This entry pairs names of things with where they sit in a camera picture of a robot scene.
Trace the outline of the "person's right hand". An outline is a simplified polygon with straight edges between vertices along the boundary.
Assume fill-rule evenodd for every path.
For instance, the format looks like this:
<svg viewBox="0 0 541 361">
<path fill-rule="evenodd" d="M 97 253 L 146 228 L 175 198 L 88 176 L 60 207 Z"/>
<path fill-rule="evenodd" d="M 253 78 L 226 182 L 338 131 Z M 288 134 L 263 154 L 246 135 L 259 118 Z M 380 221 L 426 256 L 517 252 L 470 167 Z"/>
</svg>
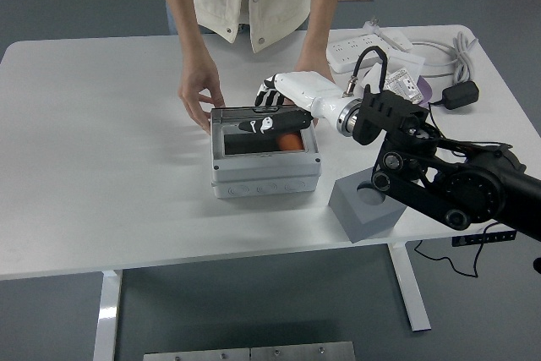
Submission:
<svg viewBox="0 0 541 361">
<path fill-rule="evenodd" d="M 209 104 L 215 108 L 226 106 L 218 70 L 212 60 L 210 64 L 186 63 L 183 66 L 178 96 L 190 118 L 210 134 L 210 113 L 202 105 Z"/>
</svg>

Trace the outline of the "person's left hand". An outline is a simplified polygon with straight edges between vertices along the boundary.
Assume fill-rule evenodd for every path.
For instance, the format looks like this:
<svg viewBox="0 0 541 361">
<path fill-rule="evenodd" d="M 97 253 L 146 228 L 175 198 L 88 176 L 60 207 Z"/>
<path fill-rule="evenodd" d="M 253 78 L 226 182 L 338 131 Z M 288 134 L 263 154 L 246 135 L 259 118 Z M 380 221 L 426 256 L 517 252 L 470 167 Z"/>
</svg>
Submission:
<svg viewBox="0 0 541 361">
<path fill-rule="evenodd" d="M 294 72 L 316 72 L 328 79 L 330 82 L 335 82 L 333 79 L 331 68 L 324 57 L 322 60 L 319 59 L 301 59 L 297 61 L 294 67 Z"/>
</svg>

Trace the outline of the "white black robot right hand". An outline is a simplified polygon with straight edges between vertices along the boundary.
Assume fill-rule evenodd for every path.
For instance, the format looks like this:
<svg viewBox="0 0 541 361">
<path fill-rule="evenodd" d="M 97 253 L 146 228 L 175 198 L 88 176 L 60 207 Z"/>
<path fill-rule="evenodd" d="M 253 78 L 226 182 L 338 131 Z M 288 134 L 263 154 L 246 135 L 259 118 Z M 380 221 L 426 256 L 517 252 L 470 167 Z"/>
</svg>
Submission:
<svg viewBox="0 0 541 361">
<path fill-rule="evenodd" d="M 276 74 L 261 85 L 256 104 L 262 97 L 275 93 L 292 101 L 287 112 L 266 113 L 262 118 L 241 122 L 238 128 L 252 134 L 285 134 L 306 129 L 315 118 L 324 118 L 345 136 L 352 135 L 354 125 L 349 119 L 357 113 L 361 101 L 353 95 L 344 96 L 336 84 L 320 74 L 291 72 Z"/>
</svg>

